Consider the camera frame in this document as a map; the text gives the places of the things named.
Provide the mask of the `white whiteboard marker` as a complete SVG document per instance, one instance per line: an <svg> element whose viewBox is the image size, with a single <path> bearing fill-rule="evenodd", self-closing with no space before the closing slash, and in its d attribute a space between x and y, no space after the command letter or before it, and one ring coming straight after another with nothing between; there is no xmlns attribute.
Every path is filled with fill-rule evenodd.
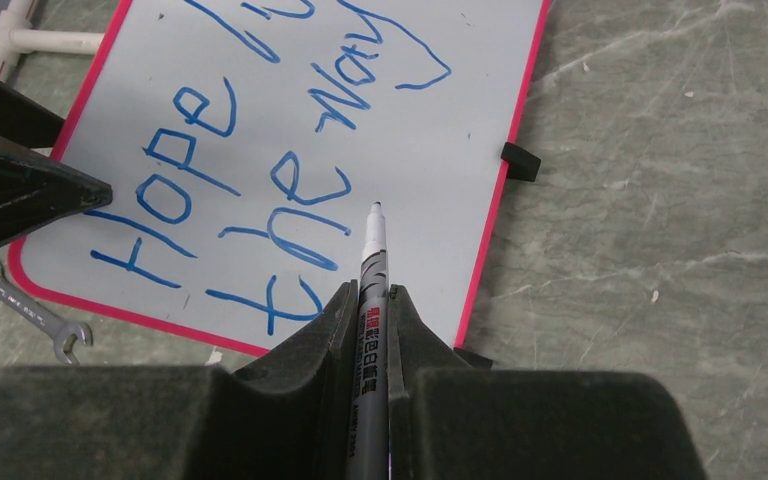
<svg viewBox="0 0 768 480"><path fill-rule="evenodd" d="M375 202L366 220L359 276L354 381L345 477L389 477L386 223Z"/></svg>

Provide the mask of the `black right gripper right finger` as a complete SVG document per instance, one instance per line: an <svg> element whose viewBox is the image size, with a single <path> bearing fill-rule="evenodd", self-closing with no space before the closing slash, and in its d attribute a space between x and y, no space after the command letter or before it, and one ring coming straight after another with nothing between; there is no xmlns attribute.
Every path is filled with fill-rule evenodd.
<svg viewBox="0 0 768 480"><path fill-rule="evenodd" d="M391 288L388 380L395 479L702 479L667 389L634 372L470 365Z"/></svg>

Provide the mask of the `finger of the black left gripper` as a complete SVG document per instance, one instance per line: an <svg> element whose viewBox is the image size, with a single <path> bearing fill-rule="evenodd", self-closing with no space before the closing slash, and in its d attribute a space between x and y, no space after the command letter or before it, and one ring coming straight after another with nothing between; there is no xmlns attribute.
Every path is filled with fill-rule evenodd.
<svg viewBox="0 0 768 480"><path fill-rule="evenodd" d="M63 127L63 118L0 81L0 247L112 202L109 184L41 154Z"/></svg>

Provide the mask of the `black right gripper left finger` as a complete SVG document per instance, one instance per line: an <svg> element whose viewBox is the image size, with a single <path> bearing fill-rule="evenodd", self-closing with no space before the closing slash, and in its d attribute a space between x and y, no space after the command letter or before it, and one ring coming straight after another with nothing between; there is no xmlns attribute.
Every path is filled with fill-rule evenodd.
<svg viewBox="0 0 768 480"><path fill-rule="evenodd" d="M0 479L341 479L358 285L237 371L0 370Z"/></svg>

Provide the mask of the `pink-framed whiteboard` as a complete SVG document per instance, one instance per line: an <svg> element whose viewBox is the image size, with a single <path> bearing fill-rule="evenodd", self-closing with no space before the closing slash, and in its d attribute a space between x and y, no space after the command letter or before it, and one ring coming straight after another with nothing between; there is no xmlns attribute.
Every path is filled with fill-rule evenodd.
<svg viewBox="0 0 768 480"><path fill-rule="evenodd" d="M124 1L53 157L111 204L15 241L42 299L261 355L359 275L466 333L545 1Z"/></svg>

